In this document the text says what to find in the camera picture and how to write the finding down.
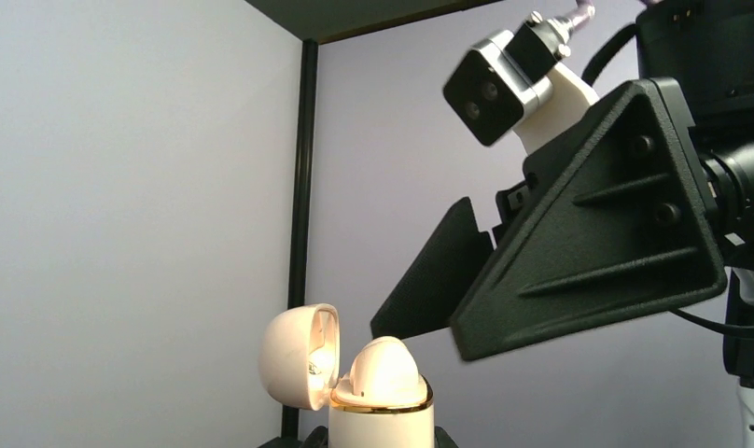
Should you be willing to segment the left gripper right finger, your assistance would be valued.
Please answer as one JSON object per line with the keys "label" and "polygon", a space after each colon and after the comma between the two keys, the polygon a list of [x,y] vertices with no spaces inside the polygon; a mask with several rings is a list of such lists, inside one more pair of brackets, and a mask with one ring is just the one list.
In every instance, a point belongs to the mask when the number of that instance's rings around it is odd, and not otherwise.
{"label": "left gripper right finger", "polygon": [[442,427],[434,428],[435,447],[436,448],[458,448],[457,443]]}

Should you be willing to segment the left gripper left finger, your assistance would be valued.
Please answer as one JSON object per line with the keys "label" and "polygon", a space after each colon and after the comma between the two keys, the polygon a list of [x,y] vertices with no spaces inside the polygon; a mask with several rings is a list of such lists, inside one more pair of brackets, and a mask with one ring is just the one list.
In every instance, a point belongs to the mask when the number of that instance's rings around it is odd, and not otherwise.
{"label": "left gripper left finger", "polygon": [[328,428],[315,427],[300,444],[300,448],[328,448]]}

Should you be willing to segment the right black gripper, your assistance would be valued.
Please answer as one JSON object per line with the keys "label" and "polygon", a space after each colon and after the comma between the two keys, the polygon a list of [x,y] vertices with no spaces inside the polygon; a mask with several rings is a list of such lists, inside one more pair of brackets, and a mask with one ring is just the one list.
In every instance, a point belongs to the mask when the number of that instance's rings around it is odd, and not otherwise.
{"label": "right black gripper", "polygon": [[496,193],[493,254],[470,198],[446,211],[371,336],[450,321],[474,361],[719,295],[727,277],[692,124],[674,79],[622,83],[525,159],[528,182]]}

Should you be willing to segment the beige square charging case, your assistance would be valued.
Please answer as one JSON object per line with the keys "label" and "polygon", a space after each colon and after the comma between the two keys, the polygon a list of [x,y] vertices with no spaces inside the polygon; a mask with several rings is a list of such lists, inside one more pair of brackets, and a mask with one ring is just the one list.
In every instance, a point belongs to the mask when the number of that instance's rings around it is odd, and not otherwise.
{"label": "beige square charging case", "polygon": [[350,370],[341,372],[340,319],[320,303],[287,310],[267,326],[258,368],[275,401],[298,410],[328,410],[329,447],[435,446],[433,390],[406,405],[369,405],[352,395]]}

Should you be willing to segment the white earbud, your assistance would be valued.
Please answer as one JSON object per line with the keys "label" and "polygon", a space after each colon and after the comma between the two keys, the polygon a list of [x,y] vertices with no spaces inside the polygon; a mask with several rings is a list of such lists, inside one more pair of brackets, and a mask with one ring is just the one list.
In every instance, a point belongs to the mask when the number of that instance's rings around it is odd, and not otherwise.
{"label": "white earbud", "polygon": [[406,405],[426,397],[426,383],[408,347],[383,336],[365,345],[350,370],[352,395],[369,405]]}

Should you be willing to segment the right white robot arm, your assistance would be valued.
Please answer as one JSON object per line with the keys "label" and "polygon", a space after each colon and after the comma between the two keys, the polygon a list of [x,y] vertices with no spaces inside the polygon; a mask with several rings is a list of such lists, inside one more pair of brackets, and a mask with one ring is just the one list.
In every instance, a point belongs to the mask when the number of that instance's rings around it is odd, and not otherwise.
{"label": "right white robot arm", "polygon": [[468,49],[444,98],[486,147],[515,133],[524,178],[491,231],[452,205],[370,332],[474,361],[669,312],[722,336],[754,447],[754,1],[648,1],[575,75],[593,14]]}

